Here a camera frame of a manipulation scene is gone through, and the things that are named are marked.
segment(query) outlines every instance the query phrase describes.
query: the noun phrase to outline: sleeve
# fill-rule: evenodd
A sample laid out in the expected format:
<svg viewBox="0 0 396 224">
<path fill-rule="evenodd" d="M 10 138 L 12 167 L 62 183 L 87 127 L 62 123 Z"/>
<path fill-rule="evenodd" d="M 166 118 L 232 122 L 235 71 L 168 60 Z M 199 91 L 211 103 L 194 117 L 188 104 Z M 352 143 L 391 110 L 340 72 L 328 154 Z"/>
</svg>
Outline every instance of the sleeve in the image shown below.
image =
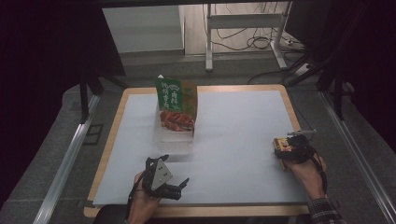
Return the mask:
<svg viewBox="0 0 396 224">
<path fill-rule="evenodd" d="M 347 224 L 327 198 L 309 202 L 308 209 L 315 224 Z"/>
</svg>

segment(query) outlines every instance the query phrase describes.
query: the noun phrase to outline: green snack bag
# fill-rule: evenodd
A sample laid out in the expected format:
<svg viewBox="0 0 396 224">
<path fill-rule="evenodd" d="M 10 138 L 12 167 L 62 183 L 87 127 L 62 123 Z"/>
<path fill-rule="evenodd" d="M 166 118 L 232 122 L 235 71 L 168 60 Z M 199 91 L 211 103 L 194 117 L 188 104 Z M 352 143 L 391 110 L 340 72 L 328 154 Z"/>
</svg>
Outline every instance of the green snack bag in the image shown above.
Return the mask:
<svg viewBox="0 0 396 224">
<path fill-rule="evenodd" d="M 195 84 L 159 76 L 155 79 L 161 126 L 175 132 L 193 132 L 198 93 Z"/>
</svg>

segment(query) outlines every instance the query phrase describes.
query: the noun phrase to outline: gray carpet floor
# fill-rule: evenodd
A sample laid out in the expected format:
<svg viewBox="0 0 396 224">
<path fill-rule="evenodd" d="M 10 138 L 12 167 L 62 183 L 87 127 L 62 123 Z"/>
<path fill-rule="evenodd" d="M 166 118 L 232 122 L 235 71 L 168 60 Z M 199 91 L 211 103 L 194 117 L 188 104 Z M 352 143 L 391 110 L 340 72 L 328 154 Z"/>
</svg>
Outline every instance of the gray carpet floor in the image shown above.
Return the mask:
<svg viewBox="0 0 396 224">
<path fill-rule="evenodd" d="M 278 71 L 271 53 L 216 55 L 214 71 L 205 71 L 203 57 L 172 56 L 139 58 L 122 57 L 127 77 L 119 77 L 131 87 L 151 87 L 158 75 L 183 78 L 197 85 L 245 85 L 251 77 Z M 288 88 L 290 99 L 302 129 L 316 129 L 311 145 L 328 164 L 329 197 L 348 223 L 387 223 L 372 192 L 367 187 L 340 133 L 335 128 L 325 104 L 315 89 L 318 77 L 311 77 Z M 275 84 L 281 73 L 264 74 L 250 84 Z M 49 223 L 93 223 L 84 217 L 83 207 L 105 147 L 122 95 L 122 88 L 101 78 L 105 91 L 97 107 L 92 127 L 102 127 L 95 144 L 87 136 L 56 204 Z M 343 99 L 346 124 L 357 139 L 361 151 L 393 201 L 396 200 L 396 156 L 378 133 L 361 116 L 348 96 Z M 64 94 L 63 107 L 35 159 L 0 212 L 0 223 L 32 223 L 63 159 L 80 120 L 79 88 Z"/>
</svg>

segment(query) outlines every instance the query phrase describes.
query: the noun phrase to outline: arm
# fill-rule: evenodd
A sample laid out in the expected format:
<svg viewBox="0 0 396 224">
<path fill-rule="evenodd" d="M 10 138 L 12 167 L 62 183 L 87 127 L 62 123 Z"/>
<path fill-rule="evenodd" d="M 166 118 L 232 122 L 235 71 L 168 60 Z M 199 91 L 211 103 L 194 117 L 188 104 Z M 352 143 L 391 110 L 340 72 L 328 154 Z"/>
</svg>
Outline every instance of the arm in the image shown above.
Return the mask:
<svg viewBox="0 0 396 224">
<path fill-rule="evenodd" d="M 326 171 L 324 160 L 318 155 L 315 155 L 315 158 L 321 162 L 323 170 Z M 284 162 L 294 172 L 294 175 L 306 190 L 310 200 L 308 209 L 312 221 L 315 224 L 346 224 L 323 191 L 322 179 L 315 164 L 311 160 L 301 164 L 293 161 Z"/>
<path fill-rule="evenodd" d="M 136 183 L 142 173 L 134 177 L 134 182 Z M 132 206 L 130 209 L 128 220 L 125 223 L 128 224 L 143 224 L 147 222 L 151 216 L 154 214 L 155 209 L 157 209 L 161 198 L 151 198 L 142 188 L 142 181 L 139 182 L 136 192 L 134 193 L 134 198 Z"/>
</svg>

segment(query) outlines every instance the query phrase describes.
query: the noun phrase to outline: white desk leg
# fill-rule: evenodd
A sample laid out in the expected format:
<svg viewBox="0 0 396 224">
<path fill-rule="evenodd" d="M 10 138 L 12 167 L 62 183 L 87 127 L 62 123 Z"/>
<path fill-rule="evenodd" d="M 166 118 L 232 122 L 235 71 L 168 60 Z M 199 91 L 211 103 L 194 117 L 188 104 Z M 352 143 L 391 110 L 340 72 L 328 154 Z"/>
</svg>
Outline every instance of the white desk leg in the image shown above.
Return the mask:
<svg viewBox="0 0 396 224">
<path fill-rule="evenodd" d="M 275 54 L 275 57 L 276 57 L 277 63 L 279 64 L 280 69 L 288 68 L 285 60 L 282 57 L 282 54 L 280 53 L 279 43 L 280 43 L 280 38 L 282 37 L 283 30 L 285 29 L 286 20 L 288 19 L 288 16 L 289 16 L 290 5 L 291 5 L 291 2 L 288 2 L 285 10 L 282 12 L 282 18 L 281 18 L 279 27 L 277 28 L 277 34 L 276 34 L 275 40 L 271 41 L 271 48 Z"/>
<path fill-rule="evenodd" d="M 206 71 L 213 70 L 213 54 L 212 54 L 212 24 L 211 24 L 211 7 L 207 4 L 206 14 Z"/>
</svg>

